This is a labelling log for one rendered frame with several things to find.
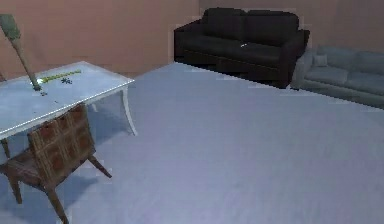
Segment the grey sofa cushion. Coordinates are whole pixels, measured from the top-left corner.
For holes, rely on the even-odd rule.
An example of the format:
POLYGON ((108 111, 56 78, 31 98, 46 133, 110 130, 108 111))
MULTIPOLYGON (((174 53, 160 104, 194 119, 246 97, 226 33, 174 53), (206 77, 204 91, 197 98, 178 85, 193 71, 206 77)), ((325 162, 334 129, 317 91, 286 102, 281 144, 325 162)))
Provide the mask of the grey sofa cushion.
POLYGON ((315 67, 327 67, 328 58, 326 55, 315 55, 313 59, 313 64, 315 67))

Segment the black sofa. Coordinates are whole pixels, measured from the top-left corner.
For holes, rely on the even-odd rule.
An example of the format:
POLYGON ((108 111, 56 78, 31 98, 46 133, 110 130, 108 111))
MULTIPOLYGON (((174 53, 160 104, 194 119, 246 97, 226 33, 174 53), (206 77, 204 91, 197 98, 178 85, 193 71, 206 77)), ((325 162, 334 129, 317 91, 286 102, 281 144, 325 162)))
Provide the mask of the black sofa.
POLYGON ((291 12, 208 8, 174 30, 174 60, 284 89, 309 36, 291 12))

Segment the grey sofa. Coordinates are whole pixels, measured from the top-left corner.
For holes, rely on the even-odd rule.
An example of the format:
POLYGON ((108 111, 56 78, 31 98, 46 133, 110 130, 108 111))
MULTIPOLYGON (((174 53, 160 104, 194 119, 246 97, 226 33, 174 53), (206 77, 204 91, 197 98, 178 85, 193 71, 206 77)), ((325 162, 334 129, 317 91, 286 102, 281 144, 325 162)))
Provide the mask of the grey sofa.
POLYGON ((384 53, 319 46, 297 60, 290 87, 384 109, 384 53), (326 55, 327 67, 315 67, 326 55))

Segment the white table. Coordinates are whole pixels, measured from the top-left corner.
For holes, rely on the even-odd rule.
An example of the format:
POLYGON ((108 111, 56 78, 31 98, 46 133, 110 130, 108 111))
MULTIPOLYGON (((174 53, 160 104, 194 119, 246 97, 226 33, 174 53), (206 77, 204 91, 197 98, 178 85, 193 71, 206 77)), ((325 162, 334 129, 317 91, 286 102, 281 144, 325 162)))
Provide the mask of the white table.
POLYGON ((71 84, 64 84, 61 79, 42 83, 44 96, 32 88, 28 76, 1 82, 0 139, 60 116, 79 103, 94 104, 117 92, 122 93, 122 104, 129 122, 128 130, 136 135, 128 105, 128 85, 133 79, 85 61, 40 72, 37 76, 42 78, 76 70, 80 70, 80 73, 69 76, 71 84))

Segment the brown wooden chair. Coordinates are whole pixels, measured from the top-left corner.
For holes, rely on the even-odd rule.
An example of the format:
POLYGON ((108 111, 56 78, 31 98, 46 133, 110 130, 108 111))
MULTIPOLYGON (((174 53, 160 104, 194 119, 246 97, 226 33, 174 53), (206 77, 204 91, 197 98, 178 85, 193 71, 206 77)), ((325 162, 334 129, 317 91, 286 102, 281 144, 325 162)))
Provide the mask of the brown wooden chair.
POLYGON ((85 161, 90 161, 104 175, 112 175, 94 156, 87 107, 79 103, 64 114, 44 122, 27 134, 29 147, 0 165, 13 190, 16 202, 22 203, 19 183, 44 192, 62 224, 69 224, 55 191, 85 161))

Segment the green stick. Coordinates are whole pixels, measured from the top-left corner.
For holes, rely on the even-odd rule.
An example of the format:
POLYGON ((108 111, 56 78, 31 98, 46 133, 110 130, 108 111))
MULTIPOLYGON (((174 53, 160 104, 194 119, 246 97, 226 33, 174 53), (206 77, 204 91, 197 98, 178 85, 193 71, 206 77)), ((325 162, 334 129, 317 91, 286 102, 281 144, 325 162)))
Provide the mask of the green stick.
POLYGON ((56 75, 46 76, 46 77, 42 77, 40 79, 40 81, 41 81, 41 83, 48 83, 49 81, 52 81, 55 79, 62 79, 64 77, 71 76, 74 74, 79 74, 81 72, 82 71, 78 69, 78 70, 70 71, 70 72, 66 72, 66 73, 60 73, 60 74, 56 74, 56 75))

